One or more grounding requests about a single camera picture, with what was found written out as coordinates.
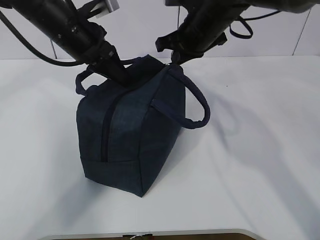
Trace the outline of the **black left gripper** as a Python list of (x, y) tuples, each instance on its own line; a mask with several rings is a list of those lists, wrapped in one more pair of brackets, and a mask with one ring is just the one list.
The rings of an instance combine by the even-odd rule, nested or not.
[(121, 60), (114, 45), (105, 40), (106, 30), (99, 24), (80, 21), (74, 25), (76, 41), (80, 43), (75, 65), (91, 65), (95, 72), (111, 79), (123, 87), (131, 83), (131, 77)]

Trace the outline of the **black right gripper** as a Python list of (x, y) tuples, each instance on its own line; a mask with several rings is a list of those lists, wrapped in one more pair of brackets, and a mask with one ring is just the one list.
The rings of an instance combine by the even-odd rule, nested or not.
[(189, 14), (177, 30), (159, 37), (155, 46), (158, 52), (172, 50), (171, 63), (182, 65), (201, 58), (213, 47), (226, 43), (227, 36), (224, 31), (227, 27), (212, 15)]

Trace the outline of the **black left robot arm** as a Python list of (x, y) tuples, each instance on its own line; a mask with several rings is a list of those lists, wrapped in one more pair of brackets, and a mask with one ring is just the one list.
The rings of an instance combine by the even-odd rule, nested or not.
[(105, 29), (89, 19), (119, 9), (116, 0), (90, 0), (76, 8), (71, 0), (2, 0), (0, 6), (14, 9), (41, 30), (54, 43), (74, 58), (73, 62), (59, 62), (36, 50), (4, 16), (1, 21), (18, 40), (38, 58), (62, 67), (82, 64), (93, 71), (127, 86), (131, 77), (119, 58), (116, 48), (105, 40)]

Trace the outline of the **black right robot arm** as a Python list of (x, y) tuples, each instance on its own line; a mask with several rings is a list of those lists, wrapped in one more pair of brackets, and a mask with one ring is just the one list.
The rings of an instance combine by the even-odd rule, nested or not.
[(158, 52), (172, 50), (171, 61), (181, 65), (201, 58), (215, 46), (227, 41), (225, 30), (239, 21), (248, 35), (230, 33), (240, 39), (253, 37), (253, 30), (241, 14), (249, 7), (300, 14), (318, 5), (318, 0), (166, 0), (165, 6), (182, 6), (187, 10), (183, 23), (174, 32), (159, 37), (155, 46)]

